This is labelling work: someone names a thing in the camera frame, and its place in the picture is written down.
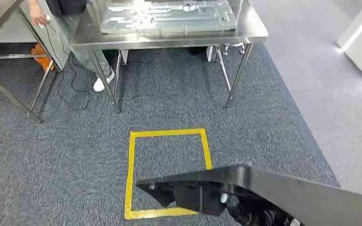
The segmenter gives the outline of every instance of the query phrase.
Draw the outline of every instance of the aluminum plate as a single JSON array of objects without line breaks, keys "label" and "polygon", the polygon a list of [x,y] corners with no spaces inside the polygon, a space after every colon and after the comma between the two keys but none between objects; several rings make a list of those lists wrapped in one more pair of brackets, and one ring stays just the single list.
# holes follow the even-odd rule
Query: aluminum plate
[{"label": "aluminum plate", "polygon": [[106,34],[229,31],[237,21],[226,0],[110,3]]}]

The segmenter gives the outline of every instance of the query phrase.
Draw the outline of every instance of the electrical cord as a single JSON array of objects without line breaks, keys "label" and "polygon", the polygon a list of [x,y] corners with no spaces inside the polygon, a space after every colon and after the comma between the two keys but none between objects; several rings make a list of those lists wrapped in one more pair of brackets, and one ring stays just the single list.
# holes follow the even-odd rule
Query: electrical cord
[{"label": "electrical cord", "polygon": [[[57,57],[56,52],[55,52],[55,50],[54,50],[54,48],[53,48],[52,41],[50,40],[50,35],[49,35],[49,31],[48,31],[47,26],[45,26],[45,29],[46,29],[46,32],[47,32],[47,35],[48,35],[48,40],[49,40],[50,46],[52,47],[53,54],[55,55],[55,57],[56,57],[56,59],[57,59],[58,57]],[[63,53],[66,54],[68,57],[70,57],[70,55],[65,52],[65,45],[64,45],[64,43],[63,43],[63,41],[62,41],[62,38],[61,38],[61,37],[59,37],[59,38],[60,38],[60,42],[62,43]],[[61,71],[61,72],[56,72],[56,76],[58,76],[59,74],[63,74],[62,80],[58,83],[58,86],[57,86],[58,95],[59,95],[60,99],[62,99],[63,102],[66,103],[73,111],[82,111],[82,110],[87,109],[87,107],[88,107],[88,104],[89,104],[89,102],[90,102],[90,92],[89,92],[88,90],[77,90],[76,88],[74,88],[74,80],[75,80],[75,78],[77,77],[77,72],[75,71],[75,69],[74,69],[73,66],[71,65],[70,60],[69,60],[68,62],[69,62],[70,68],[71,68],[72,71],[74,72],[74,76],[73,76],[73,78],[72,78],[72,80],[71,80],[70,86],[71,86],[71,88],[72,88],[75,92],[77,92],[77,93],[88,93],[87,103],[85,104],[84,107],[74,108],[73,106],[71,106],[70,103],[68,103],[68,102],[62,97],[62,95],[60,94],[60,85],[62,84],[63,80],[65,79],[65,73],[64,73],[63,71]]]},{"label": "electrical cord", "polygon": [[[57,55],[56,55],[56,52],[55,52],[55,50],[54,50],[54,48],[53,48],[53,45],[52,45],[52,42],[51,42],[51,39],[50,39],[50,34],[49,34],[49,31],[48,31],[48,28],[47,28],[46,25],[45,25],[45,30],[46,30],[46,32],[47,32],[48,40],[49,40],[50,46],[52,47],[53,54],[55,55],[56,58],[58,58]],[[60,38],[60,42],[62,43],[63,53],[66,54],[68,57],[70,57],[70,55],[65,52],[65,45],[64,45],[61,37],[59,37],[59,38]],[[150,64],[150,63],[152,63],[152,62],[154,62],[154,61],[156,60],[156,58],[162,53],[162,51],[163,51],[163,49],[161,49],[161,50],[156,54],[156,56],[153,57],[153,59],[150,60],[150,61],[132,60],[132,61],[128,61],[128,63]],[[60,99],[62,99],[63,102],[66,103],[73,111],[83,111],[83,110],[87,109],[88,104],[89,104],[89,102],[90,102],[90,92],[89,92],[89,90],[77,90],[76,88],[74,88],[74,80],[75,80],[75,78],[77,77],[77,72],[76,72],[75,69],[73,68],[72,64],[73,64],[73,65],[76,65],[76,66],[78,66],[78,67],[84,67],[84,66],[81,65],[81,64],[77,64],[77,63],[75,62],[75,60],[74,60],[74,54],[72,55],[72,60],[71,60],[71,61],[69,60],[68,62],[69,62],[70,68],[71,68],[72,71],[74,72],[74,76],[73,76],[73,78],[72,78],[72,80],[71,80],[70,86],[71,86],[72,90],[74,90],[74,91],[77,92],[77,93],[88,93],[87,103],[85,104],[84,107],[74,108],[69,102],[67,102],[67,101],[62,97],[62,95],[60,94],[60,89],[59,89],[59,87],[60,87],[60,85],[62,84],[62,82],[63,82],[63,80],[64,80],[65,73],[64,73],[63,71],[61,71],[61,72],[56,71],[56,76],[58,76],[58,75],[60,75],[60,74],[63,74],[62,80],[60,80],[60,82],[58,83],[58,86],[57,86],[58,95],[59,95]],[[130,101],[130,100],[134,100],[135,98],[137,98],[137,97],[139,97],[139,96],[140,96],[140,92],[138,92],[136,95],[132,96],[131,98],[128,98],[128,99],[121,98],[121,100],[122,100],[122,101]]]}]

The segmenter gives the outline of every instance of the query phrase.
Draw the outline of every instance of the yellow floor marking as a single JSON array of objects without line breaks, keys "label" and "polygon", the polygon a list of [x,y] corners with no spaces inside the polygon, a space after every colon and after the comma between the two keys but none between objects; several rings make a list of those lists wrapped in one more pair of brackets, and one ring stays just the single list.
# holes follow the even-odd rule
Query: yellow floor marking
[{"label": "yellow floor marking", "polygon": [[137,137],[159,137],[159,136],[179,136],[179,135],[200,135],[203,148],[203,156],[205,158],[206,169],[212,168],[212,161],[210,159],[209,145],[207,143],[205,129],[173,129],[173,130],[156,130],[156,131],[131,131],[130,144],[128,149],[128,172],[127,181],[125,185],[125,202],[124,202],[124,218],[143,219],[143,218],[158,218],[169,216],[184,216],[198,214],[197,212],[187,210],[184,208],[165,208],[159,210],[132,210],[132,183],[134,172],[134,151],[135,139]]}]

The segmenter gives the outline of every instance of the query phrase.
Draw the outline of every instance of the orange object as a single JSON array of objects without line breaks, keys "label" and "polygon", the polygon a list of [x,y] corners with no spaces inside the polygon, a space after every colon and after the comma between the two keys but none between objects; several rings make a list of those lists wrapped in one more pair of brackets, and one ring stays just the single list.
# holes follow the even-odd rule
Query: orange object
[{"label": "orange object", "polygon": [[[45,53],[45,51],[43,51],[43,49],[41,48],[41,46],[39,44],[36,44],[35,46],[33,46],[31,48],[31,54],[32,55],[40,55],[40,54],[46,54],[46,53]],[[38,62],[42,66],[44,71],[46,71],[48,69],[49,63],[50,63],[50,60],[49,60],[48,57],[34,58],[34,60],[36,62]],[[55,67],[52,65],[50,70],[53,71],[53,69],[55,69]]]}]

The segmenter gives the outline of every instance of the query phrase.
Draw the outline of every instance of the carpet floor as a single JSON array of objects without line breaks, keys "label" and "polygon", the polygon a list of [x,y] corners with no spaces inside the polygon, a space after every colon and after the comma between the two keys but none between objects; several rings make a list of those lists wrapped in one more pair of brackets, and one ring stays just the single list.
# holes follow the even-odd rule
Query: carpet floor
[{"label": "carpet floor", "polygon": [[[0,53],[29,48],[5,44]],[[237,49],[224,57],[229,74],[241,57]],[[124,220],[130,131],[204,128],[213,167],[249,164],[338,186],[262,44],[231,108],[219,64],[187,48],[130,51],[121,113],[77,64],[70,57],[63,73],[49,74],[34,110],[42,124],[0,93],[0,225],[237,225],[227,213]],[[0,61],[0,82],[27,103],[42,74],[33,59]],[[136,140],[134,183],[204,168],[199,136]],[[161,208],[135,187],[132,200],[133,210]]]}]

